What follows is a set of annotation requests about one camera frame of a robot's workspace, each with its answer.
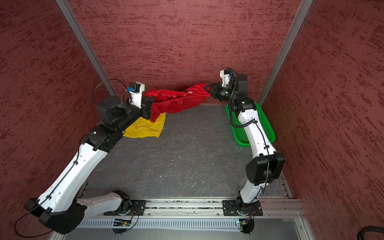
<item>green plastic basket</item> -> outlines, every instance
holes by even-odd
[[[259,104],[255,103],[257,113],[259,115],[259,120],[260,124],[262,125],[264,132],[270,142],[274,142],[276,139],[275,132],[273,131],[271,124],[269,124],[262,108],[259,106]],[[228,114],[228,119],[229,119],[229,109],[228,109],[228,104],[225,106],[225,110],[227,111]],[[240,121],[237,119],[235,113],[232,114],[232,119],[233,123],[235,125],[241,125]],[[235,140],[237,142],[237,145],[240,147],[249,147],[251,146],[249,144],[249,140],[247,137],[247,134],[245,133],[245,130],[243,128],[234,128],[232,127],[233,135],[235,136]]]

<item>folded yellow cloth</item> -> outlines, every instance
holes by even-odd
[[[123,136],[130,138],[159,137],[164,128],[165,121],[165,113],[160,114],[156,119],[156,122],[151,122],[140,117],[136,122],[125,129]]]

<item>red wall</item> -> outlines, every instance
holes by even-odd
[[[0,239],[17,239],[26,200],[49,187],[98,122],[91,94],[100,79],[54,0],[1,1],[0,15]],[[47,231],[34,217],[18,229]]]
[[[226,66],[262,90],[301,0],[69,0],[110,77],[146,88],[214,83]]]
[[[314,0],[263,104],[316,239],[384,226],[383,11]]]

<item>red fabric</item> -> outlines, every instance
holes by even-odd
[[[152,89],[144,96],[156,97],[151,108],[151,122],[155,122],[161,113],[178,113],[187,108],[197,106],[209,97],[204,90],[207,84],[198,84],[187,88],[184,92]]]

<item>dark gray mat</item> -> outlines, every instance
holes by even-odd
[[[95,168],[84,197],[232,197],[246,182],[250,147],[239,147],[224,106],[168,114],[159,138],[123,137]],[[275,180],[265,196],[286,196]]]

